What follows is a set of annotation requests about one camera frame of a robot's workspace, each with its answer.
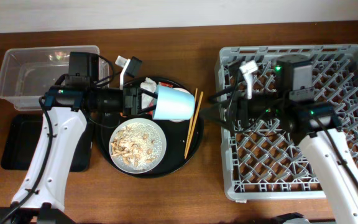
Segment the light blue cup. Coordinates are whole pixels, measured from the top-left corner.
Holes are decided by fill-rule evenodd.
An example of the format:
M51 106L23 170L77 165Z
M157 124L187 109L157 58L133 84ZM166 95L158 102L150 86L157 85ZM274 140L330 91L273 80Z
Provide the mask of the light blue cup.
M156 109L153 111L152 119L189 120L192 117L195 108L195 99L192 94L161 85L157 85L155 93L158 94L158 98L154 99Z

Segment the wooden chopstick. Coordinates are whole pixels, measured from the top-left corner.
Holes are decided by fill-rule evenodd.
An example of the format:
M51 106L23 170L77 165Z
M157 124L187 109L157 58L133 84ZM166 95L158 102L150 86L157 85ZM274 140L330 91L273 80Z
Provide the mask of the wooden chopstick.
M194 131L195 131L195 126L196 126L196 122L197 122L197 119L198 119L198 114L199 114L199 111L200 111L200 107L201 107L201 102L202 102L202 99L203 99L203 95L204 95L204 92L202 91L202 92L200 93L200 95L199 95L197 107L196 107L196 110L195 110L195 115L194 115L193 125L192 125L192 129L191 129L190 143L189 143L188 152L189 152L189 150L190 150L191 141L192 141L192 137L193 137L193 134L194 134Z
M195 102L196 102L196 99L197 99L197 94L198 94L198 89L196 88L195 89L195 94L194 94ZM193 110L193 115L192 115L192 117L190 119L190 122L189 122L188 134L187 134L187 138L186 138L186 146L185 146L185 152L184 152L184 158L185 159L187 158L187 155L188 155L188 148L189 148L189 143L190 143L190 135L191 135L191 129L192 129L192 125L193 125L194 115L195 115L195 109Z

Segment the pink bowl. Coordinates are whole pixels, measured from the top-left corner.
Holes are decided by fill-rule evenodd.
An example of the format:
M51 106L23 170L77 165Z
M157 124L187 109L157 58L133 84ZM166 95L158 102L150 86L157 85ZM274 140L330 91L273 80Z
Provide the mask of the pink bowl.
M184 89L184 88L179 88L179 87L176 87L176 88L173 88L174 90L178 90L178 91L181 91L181 92L184 92L184 93L187 93L187 94L191 94L188 90ZM170 120L171 122L174 122L174 123L180 123L182 121L184 121L184 119L171 119Z

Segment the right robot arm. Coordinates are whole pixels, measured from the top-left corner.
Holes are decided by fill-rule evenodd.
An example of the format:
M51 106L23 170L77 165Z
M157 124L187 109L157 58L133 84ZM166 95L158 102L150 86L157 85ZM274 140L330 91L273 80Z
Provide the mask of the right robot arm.
M255 61L228 65L234 84L209 97L199 115L231 133L244 133L263 119L278 119L311 164L337 223L358 223L358 168L339 116L314 99L312 62L300 54L277 59L275 92L253 94Z

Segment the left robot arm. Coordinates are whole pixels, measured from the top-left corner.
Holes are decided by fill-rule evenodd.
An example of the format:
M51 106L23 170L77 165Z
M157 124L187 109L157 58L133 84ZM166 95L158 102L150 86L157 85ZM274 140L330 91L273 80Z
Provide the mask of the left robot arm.
M73 223L64 212L65 188L77 145L92 112L138 116L141 96L158 95L141 87L107 88L114 75L99 78L102 56L71 52L68 73L39 98L43 123L26 177L9 207L0 207L0 223Z

